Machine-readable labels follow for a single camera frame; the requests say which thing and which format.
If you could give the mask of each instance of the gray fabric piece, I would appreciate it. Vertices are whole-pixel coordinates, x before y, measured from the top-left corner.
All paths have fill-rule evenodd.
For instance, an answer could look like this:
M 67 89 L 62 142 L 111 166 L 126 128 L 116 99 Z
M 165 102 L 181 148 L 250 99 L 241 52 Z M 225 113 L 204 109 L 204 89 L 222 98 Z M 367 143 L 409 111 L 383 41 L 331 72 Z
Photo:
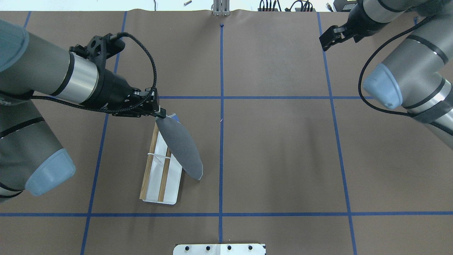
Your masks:
M 156 124 L 162 138 L 183 169 L 190 177 L 199 181 L 203 176 L 203 164 L 197 146 L 187 129 L 170 117 L 156 118 Z

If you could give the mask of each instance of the light blue joint cap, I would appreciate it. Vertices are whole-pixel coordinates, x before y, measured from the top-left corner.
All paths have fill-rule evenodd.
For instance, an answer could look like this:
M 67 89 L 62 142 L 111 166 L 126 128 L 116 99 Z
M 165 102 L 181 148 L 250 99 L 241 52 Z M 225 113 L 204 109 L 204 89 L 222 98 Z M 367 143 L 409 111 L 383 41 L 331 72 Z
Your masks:
M 0 72 L 22 57 L 29 40 L 30 36 L 25 28 L 0 19 Z
M 395 77 L 382 63 L 365 79 L 363 88 L 389 109 L 395 109 L 403 103 L 403 96 Z
M 25 189 L 40 196 L 71 178 L 76 166 L 66 149 L 60 149 L 44 161 L 30 176 Z

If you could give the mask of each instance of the gray robot arm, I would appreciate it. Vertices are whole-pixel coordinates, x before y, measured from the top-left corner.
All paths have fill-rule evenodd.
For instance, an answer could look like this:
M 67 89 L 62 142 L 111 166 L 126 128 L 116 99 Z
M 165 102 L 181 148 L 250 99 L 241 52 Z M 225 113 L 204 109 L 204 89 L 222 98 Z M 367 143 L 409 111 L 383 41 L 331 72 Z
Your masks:
M 30 101 L 39 98 L 32 96 L 34 91 L 51 95 L 47 100 L 61 98 L 114 116 L 165 118 L 155 80 L 141 92 L 105 69 L 106 59 L 125 46 L 119 37 L 95 36 L 86 47 L 67 51 L 0 20 L 0 202 L 24 189 L 39 196 L 75 172 L 67 151 Z
M 413 119 L 426 124 L 453 149 L 453 136 L 449 134 L 453 130 L 452 85 L 438 73 L 453 57 L 451 0 L 358 1 L 347 23 L 331 26 L 320 41 L 324 51 L 349 38 L 358 42 L 377 33 L 407 9 L 430 19 L 376 67 L 365 79 L 363 88 L 388 109 L 403 106 Z

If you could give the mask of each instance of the black band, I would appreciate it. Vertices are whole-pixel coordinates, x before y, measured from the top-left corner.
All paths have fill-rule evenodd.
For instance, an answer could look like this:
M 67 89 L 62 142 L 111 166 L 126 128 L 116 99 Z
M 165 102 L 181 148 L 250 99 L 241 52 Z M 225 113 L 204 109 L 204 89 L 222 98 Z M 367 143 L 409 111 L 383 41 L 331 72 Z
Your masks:
M 402 12 L 402 11 L 405 11 L 405 10 L 396 10 L 396 9 L 390 8 L 390 7 L 388 7 L 387 5 L 385 5 L 385 4 L 382 2 L 382 0 L 377 0 L 377 1 L 378 1 L 378 3 L 379 3 L 382 7 L 384 7 L 386 10 L 389 10 L 389 11 L 391 11 L 391 12 Z
M 67 69 L 66 76 L 64 77 L 64 80 L 61 83 L 60 87 L 58 87 L 58 89 L 55 90 L 54 93 L 50 94 L 51 96 L 56 96 L 60 94 L 66 88 L 66 85 L 69 83 L 69 80 L 71 79 L 72 72 L 74 72 L 74 55 L 72 53 L 69 53 L 69 67 Z
M 418 107 L 424 103 L 426 103 L 427 101 L 431 100 L 433 97 L 435 97 L 443 88 L 443 86 L 445 85 L 445 78 L 442 77 L 442 81 L 440 82 L 440 85 L 437 87 L 436 90 L 434 90 L 434 92 L 432 92 L 429 96 L 427 96 L 425 99 L 423 99 L 422 101 L 416 103 L 416 104 L 413 104 L 411 106 L 406 106 L 404 107 L 404 109 L 414 109 L 415 107 Z
M 424 44 L 426 47 L 428 47 L 430 50 L 434 51 L 443 61 L 444 64 L 448 63 L 448 57 L 445 55 L 445 53 L 439 49 L 436 45 L 432 44 L 430 41 L 428 41 L 425 38 L 422 38 L 420 36 L 411 34 L 408 37 L 408 39 L 416 40 L 417 42 Z
M 0 188 L 6 189 L 7 191 L 12 191 L 12 192 L 23 191 L 23 190 L 16 190 L 16 189 L 10 188 L 10 187 L 6 186 L 5 184 L 3 184 L 1 182 L 0 182 Z
M 453 89 L 450 90 L 450 93 L 448 93 L 448 95 L 443 101 L 439 102 L 438 104 L 434 105 L 428 110 L 421 112 L 412 118 L 424 124 L 433 123 L 434 121 L 436 121 L 436 119 L 442 117 L 446 113 L 450 112 L 452 109 L 453 109 Z
M 12 198 L 12 197 L 18 196 L 20 193 L 22 193 L 22 191 L 17 194 L 11 195 L 11 196 L 0 195 L 0 198 Z
M 3 139 L 5 136 L 11 134 L 11 133 L 14 133 L 24 127 L 28 127 L 30 125 L 33 125 L 35 123 L 38 123 L 38 122 L 41 122 L 41 121 L 44 121 L 44 118 L 43 117 L 38 117 L 38 118 L 34 118 L 34 119 L 30 119 L 30 120 L 27 120 L 27 121 L 24 121 L 20 124 L 17 124 L 13 127 L 10 127 L 2 132 L 0 132 L 0 139 Z

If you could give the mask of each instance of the wooden stick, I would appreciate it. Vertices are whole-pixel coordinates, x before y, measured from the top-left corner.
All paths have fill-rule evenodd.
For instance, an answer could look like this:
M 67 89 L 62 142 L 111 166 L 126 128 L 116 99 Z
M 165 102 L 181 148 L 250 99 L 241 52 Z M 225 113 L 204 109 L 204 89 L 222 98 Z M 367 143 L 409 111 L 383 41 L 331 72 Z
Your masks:
M 167 157 L 171 156 L 170 148 L 167 147 Z M 167 186 L 167 177 L 169 175 L 170 159 L 166 158 L 164 162 L 164 171 L 162 172 L 162 180 L 160 181 L 159 197 L 157 201 L 163 202 L 165 195 L 165 188 Z
M 157 124 L 154 125 L 153 137 L 151 138 L 151 145 L 149 147 L 149 152 L 154 153 L 156 150 L 157 136 L 159 135 L 159 129 Z M 149 175 L 151 174 L 151 163 L 153 162 L 153 155 L 148 155 L 148 160 L 146 161 L 145 174 L 143 175 L 142 188 L 140 190 L 140 199 L 146 199 L 146 193 L 148 192 L 149 186 Z

